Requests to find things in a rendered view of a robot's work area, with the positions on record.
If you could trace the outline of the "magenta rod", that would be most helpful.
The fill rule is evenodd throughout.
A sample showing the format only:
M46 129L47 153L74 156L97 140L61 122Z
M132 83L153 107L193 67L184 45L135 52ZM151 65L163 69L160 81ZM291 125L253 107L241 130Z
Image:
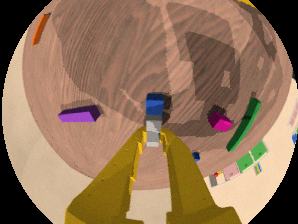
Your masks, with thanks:
M221 131L227 131L231 126L232 122L229 120L228 117L219 114L214 111L214 113L211 115L211 117L208 119L208 122L212 126L213 129L221 130Z

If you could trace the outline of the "green rod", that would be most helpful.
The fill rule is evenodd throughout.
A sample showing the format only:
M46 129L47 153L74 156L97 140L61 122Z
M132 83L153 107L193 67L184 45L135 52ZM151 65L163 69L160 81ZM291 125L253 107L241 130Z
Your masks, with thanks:
M261 106L261 102L257 98L251 98L248 108L246 110L246 113L237 131L235 132L234 136L226 146L228 152L233 151L237 147L237 145L241 142L241 140L249 130L250 126L252 125L259 111L260 106Z

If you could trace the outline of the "orange rod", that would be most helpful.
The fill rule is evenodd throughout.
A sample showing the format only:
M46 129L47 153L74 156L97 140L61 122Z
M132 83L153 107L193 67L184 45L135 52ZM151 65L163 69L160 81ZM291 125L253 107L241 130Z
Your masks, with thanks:
M39 43L39 39L40 39L40 36L41 36L41 33L43 31L43 28L47 22L47 19L49 18L49 14L43 14L40 21L39 21L39 24L36 28L36 31L35 31L35 34L34 34L34 37L33 37L33 40L32 40L32 45L36 45Z

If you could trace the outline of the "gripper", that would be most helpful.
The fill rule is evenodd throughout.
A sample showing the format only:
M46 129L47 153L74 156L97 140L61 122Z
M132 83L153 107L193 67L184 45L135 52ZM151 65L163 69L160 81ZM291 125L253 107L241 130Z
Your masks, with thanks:
M147 140L146 126L137 129L96 178L66 208L64 224L144 224L126 218L139 156ZM161 127L167 155L171 212L166 224L242 224L234 207L214 202L189 147Z

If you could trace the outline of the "small blue cube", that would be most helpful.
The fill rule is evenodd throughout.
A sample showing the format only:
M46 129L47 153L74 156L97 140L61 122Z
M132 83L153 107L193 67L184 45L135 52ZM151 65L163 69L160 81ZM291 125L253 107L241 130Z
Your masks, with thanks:
M201 160L200 159L200 156L199 156L199 153L193 152L192 154L193 154L193 157L194 157L194 159L195 159L196 162L199 161L199 160Z
M163 94L147 93L146 115L162 115L163 104Z

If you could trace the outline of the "grey rectangular bar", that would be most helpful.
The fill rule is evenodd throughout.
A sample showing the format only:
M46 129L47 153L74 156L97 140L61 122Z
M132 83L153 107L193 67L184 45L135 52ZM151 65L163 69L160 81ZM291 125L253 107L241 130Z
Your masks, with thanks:
M147 146L158 147L162 125L162 115L147 115Z

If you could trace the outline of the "purple rod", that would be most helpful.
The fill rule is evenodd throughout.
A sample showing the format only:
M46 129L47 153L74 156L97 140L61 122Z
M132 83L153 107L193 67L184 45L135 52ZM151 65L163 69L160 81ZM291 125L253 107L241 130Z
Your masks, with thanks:
M63 110L58 117L62 122L95 122L100 116L96 105Z

